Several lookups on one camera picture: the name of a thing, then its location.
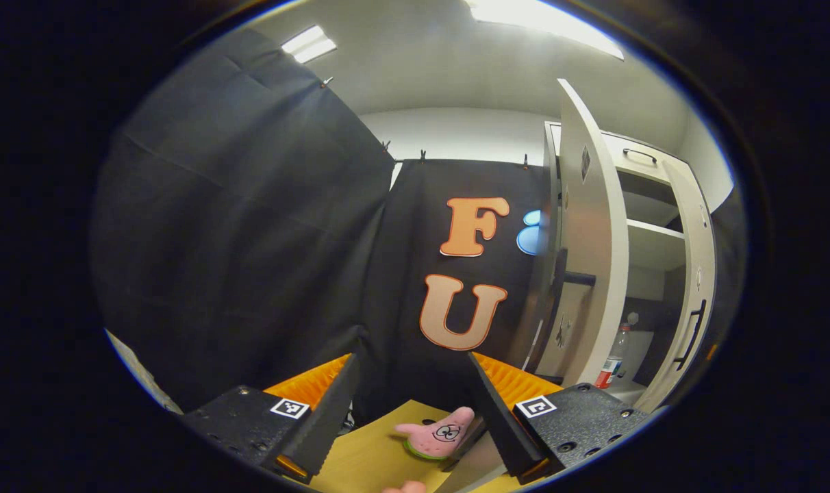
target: cabinet door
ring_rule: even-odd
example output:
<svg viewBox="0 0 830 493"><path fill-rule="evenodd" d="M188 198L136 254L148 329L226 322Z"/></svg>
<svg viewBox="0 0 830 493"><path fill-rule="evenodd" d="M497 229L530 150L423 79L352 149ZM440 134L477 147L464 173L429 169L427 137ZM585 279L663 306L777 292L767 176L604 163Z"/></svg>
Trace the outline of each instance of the cabinet door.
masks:
<svg viewBox="0 0 830 493"><path fill-rule="evenodd" d="M555 259L559 244L558 196L560 180L558 177L558 149L556 138L550 122L543 128L543 182L540 192L546 198L540 207L540 228L538 229L537 256L533 260L531 285L525 299L525 309L516 329L515 340L510 348L507 362L517 362L517 355L524 355L522 369L537 371L540 355L544 355L549 343L549 316L555 299L552 296L552 283L555 280Z"/></svg>
<svg viewBox="0 0 830 493"><path fill-rule="evenodd" d="M716 256L713 225L707 204L688 165L680 160L662 160L662 168L674 188L683 241L686 246L686 281L683 308L671 349L656 372L653 382L638 399L636 407L652 412L685 374L708 327L716 284Z"/></svg>
<svg viewBox="0 0 830 493"><path fill-rule="evenodd" d="M622 187L594 118L577 91L562 85L562 238L566 271L594 275L594 286L564 285L551 327L569 327L555 374L566 385L594 383L616 336L628 283L628 228ZM584 296L578 300L584 288ZM564 324L556 324L557 318Z"/></svg>

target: ceiling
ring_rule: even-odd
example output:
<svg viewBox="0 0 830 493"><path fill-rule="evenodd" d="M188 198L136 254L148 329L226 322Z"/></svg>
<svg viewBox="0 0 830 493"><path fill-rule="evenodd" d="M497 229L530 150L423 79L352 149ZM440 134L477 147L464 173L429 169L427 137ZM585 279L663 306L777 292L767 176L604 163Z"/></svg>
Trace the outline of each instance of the ceiling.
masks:
<svg viewBox="0 0 830 493"><path fill-rule="evenodd" d="M463 0L305 0L250 26L279 43L320 25L338 49L306 63L358 115L427 107L518 110L559 118L558 78L600 128L677 152L685 99L622 48L625 60L553 34L475 21Z"/></svg>

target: cabinet handle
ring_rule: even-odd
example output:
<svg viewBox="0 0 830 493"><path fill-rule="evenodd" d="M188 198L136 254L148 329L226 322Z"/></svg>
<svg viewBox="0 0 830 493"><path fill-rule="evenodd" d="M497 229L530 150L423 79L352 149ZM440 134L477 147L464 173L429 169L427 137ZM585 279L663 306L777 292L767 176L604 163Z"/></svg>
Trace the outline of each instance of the cabinet handle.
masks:
<svg viewBox="0 0 830 493"><path fill-rule="evenodd" d="M685 355L682 358L674 358L674 363L680 363L677 366L677 371L680 371L683 368L683 365L686 364L686 360L688 356L692 352L692 346L694 346L694 340L698 339L698 331L701 330L701 321L704 319L704 309L707 307L707 300L701 300L701 308L697 309L696 311L692 312L691 315L698 315L698 321L694 323L694 331L692 331L692 339L690 340L690 344L686 349Z"/></svg>
<svg viewBox="0 0 830 493"><path fill-rule="evenodd" d="M655 159L655 157L654 157L652 154L643 153L643 152L640 152L640 151L635 150L635 149L622 149L622 153L624 153L625 155L628 155L628 153L638 153L638 154L643 154L644 156L647 156L648 158L652 159L652 160L653 160L653 164L657 164L657 163L658 163L658 160L656 160L656 159Z"/></svg>

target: black metal plate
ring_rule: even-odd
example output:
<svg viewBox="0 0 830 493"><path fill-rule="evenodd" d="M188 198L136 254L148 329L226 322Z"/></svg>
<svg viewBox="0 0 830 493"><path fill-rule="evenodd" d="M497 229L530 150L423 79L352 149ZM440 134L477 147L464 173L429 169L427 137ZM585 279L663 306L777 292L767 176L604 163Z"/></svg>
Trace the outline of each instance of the black metal plate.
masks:
<svg viewBox="0 0 830 493"><path fill-rule="evenodd" d="M513 412L559 468L584 461L649 416L588 383L517 403Z"/></svg>
<svg viewBox="0 0 830 493"><path fill-rule="evenodd" d="M290 436L283 454L310 475L317 475L330 453L333 441L339 436L339 428L349 413L349 403L358 383L357 355L349 356L339 375L330 384L324 397L316 406L311 418Z"/></svg>
<svg viewBox="0 0 830 493"><path fill-rule="evenodd" d="M543 460L544 453L528 437L521 425L516 423L509 408L494 389L494 384L471 352L467 352L467 362L468 366L462 367L462 372L466 372L465 375L472 379L468 388L469 395L475 403L475 411L482 415L488 424L488 430L503 458L503 464L511 475L520 475L528 471Z"/></svg>
<svg viewBox="0 0 830 493"><path fill-rule="evenodd" d="M182 417L215 446L253 464L280 453L290 434L311 414L287 399L240 385Z"/></svg>

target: black curtain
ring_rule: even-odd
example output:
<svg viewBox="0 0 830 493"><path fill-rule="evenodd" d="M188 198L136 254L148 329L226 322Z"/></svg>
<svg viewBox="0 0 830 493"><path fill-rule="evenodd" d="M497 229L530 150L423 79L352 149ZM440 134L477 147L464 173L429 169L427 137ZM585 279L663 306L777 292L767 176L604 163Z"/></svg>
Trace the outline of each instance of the black curtain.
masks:
<svg viewBox="0 0 830 493"><path fill-rule="evenodd" d="M309 69L227 34L117 131L90 241L106 327L185 412L352 351L393 165Z"/></svg>
<svg viewBox="0 0 830 493"><path fill-rule="evenodd" d="M542 168L522 168L509 162L476 160L406 160L390 194L369 264L363 299L368 344L364 375L353 403L358 425L380 418L406 400L415 399L440 409L468 405L457 375L449 368L452 353L421 333L419 316L427 294L425 277L448 275L464 284L453 297L447 316L449 330L467 331L477 299L475 284L490 284L508 292L497 305L486 340L474 351L505 359L516 336L525 306L534 257L516 246L525 228L525 213L543 203ZM484 246L478 257L440 253L449 239L456 197L503 197L507 216L496 217L491 240L477 235Z"/></svg>

